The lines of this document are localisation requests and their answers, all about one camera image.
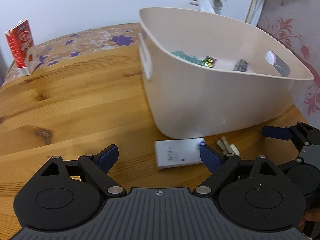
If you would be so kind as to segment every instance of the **crosshair marking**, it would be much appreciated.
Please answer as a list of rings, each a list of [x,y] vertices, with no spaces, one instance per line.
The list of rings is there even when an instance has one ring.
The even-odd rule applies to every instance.
[[[162,190],[158,190],[158,191],[154,192],[154,194],[156,194],[158,196],[162,195],[163,193],[165,193],[165,192],[163,192]]]

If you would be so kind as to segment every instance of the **juice carton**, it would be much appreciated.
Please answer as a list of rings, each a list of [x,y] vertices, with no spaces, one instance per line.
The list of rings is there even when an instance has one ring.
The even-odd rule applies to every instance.
[[[5,33],[18,70],[23,76],[31,75],[40,63],[33,43],[28,20],[25,20]]]

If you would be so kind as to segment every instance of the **wood grain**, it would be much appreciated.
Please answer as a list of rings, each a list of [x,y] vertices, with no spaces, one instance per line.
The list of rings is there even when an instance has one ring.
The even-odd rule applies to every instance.
[[[156,168],[154,142],[167,139],[155,127],[143,90],[138,47],[84,54],[4,85],[0,91],[0,239],[20,229],[12,202],[21,187],[53,155],[74,160],[109,144],[120,150],[109,175],[130,187],[190,187],[209,176],[203,164]],[[276,164],[296,157],[291,142],[265,139],[265,124],[305,121],[292,106],[267,123],[224,134],[243,159],[259,154]],[[215,146],[222,135],[206,138]]]

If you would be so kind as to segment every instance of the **red floral wallpaper pattern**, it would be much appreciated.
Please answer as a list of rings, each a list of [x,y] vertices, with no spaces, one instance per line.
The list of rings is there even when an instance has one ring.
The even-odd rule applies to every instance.
[[[296,105],[311,120],[310,124],[317,126],[320,125],[319,1],[266,0],[257,26],[290,49],[313,74],[314,82]]]
[[[311,71],[311,73],[315,77],[314,83],[308,88],[308,91],[305,94],[304,103],[308,105],[309,116],[312,112],[316,113],[316,111],[320,110],[320,75],[314,69],[314,67],[307,62],[309,59],[312,58],[312,56],[310,55],[309,48],[303,43],[301,39],[303,36],[301,34],[296,35],[293,32],[293,27],[291,26],[291,22],[293,21],[293,19],[284,20],[283,18],[279,17],[274,24],[270,25],[268,17],[264,14],[261,14],[260,20],[267,23],[267,28],[263,29],[260,26],[258,27],[260,27],[262,30],[266,31],[271,36],[276,38],[291,51],[292,39],[300,40],[300,53],[303,59],[299,56],[299,53],[295,51],[292,52],[306,65],[306,67]]]

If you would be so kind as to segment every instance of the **metal screw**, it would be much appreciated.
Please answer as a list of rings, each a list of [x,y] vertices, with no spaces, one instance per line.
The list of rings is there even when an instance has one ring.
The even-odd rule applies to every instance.
[[[123,188],[120,186],[112,186],[108,188],[108,192],[111,194],[120,194],[123,192]]]
[[[207,186],[200,186],[196,188],[196,192],[199,194],[209,194],[211,192],[211,189]]]

